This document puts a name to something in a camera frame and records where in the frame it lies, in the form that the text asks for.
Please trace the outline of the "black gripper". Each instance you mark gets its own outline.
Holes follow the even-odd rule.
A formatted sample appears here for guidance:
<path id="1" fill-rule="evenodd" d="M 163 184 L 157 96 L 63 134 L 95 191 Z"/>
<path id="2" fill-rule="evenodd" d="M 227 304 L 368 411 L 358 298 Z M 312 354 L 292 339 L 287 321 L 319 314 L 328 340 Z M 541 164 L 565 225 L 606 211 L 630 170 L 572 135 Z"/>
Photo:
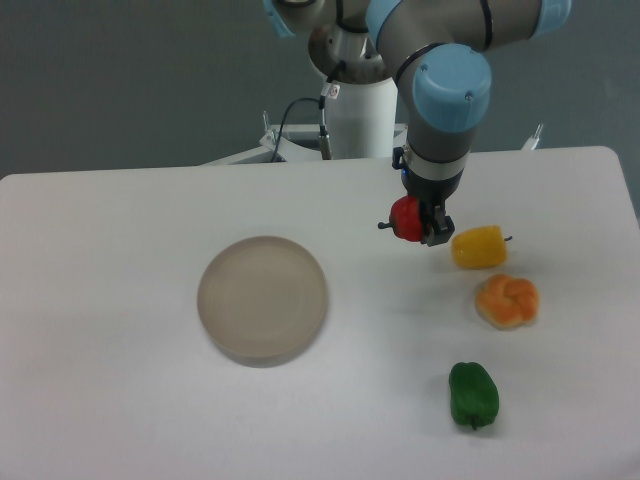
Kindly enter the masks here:
<path id="1" fill-rule="evenodd" d="M 447 244 L 454 234 L 454 223 L 446 214 L 446 201 L 460 183 L 463 158 L 435 162 L 422 158 L 410 146 L 400 146 L 393 149 L 392 168 L 400 172 L 407 194 L 420 201 L 421 243 Z"/>

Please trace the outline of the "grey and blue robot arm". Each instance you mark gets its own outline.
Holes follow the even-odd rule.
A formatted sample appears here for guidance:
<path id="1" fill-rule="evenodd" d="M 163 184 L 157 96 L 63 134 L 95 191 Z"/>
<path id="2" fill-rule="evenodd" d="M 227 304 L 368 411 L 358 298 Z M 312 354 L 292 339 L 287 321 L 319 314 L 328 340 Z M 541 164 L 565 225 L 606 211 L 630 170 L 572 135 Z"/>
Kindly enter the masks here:
<path id="1" fill-rule="evenodd" d="M 569 1 L 266 1 L 282 36 L 311 32 L 309 54 L 328 81 L 390 79 L 409 111 L 392 165 L 417 201 L 414 240 L 445 244 L 456 190 L 490 101 L 484 52 L 560 28 Z"/>

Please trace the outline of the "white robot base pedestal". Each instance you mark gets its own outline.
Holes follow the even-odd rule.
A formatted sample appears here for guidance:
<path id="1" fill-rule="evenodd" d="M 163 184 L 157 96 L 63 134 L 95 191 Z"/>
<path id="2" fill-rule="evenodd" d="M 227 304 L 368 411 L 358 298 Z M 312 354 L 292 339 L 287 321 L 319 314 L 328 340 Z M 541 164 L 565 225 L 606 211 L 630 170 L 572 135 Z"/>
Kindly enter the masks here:
<path id="1" fill-rule="evenodd" d="M 331 158 L 388 157 L 396 107 L 397 88 L 391 79 L 365 85 L 334 81 L 325 100 Z"/>

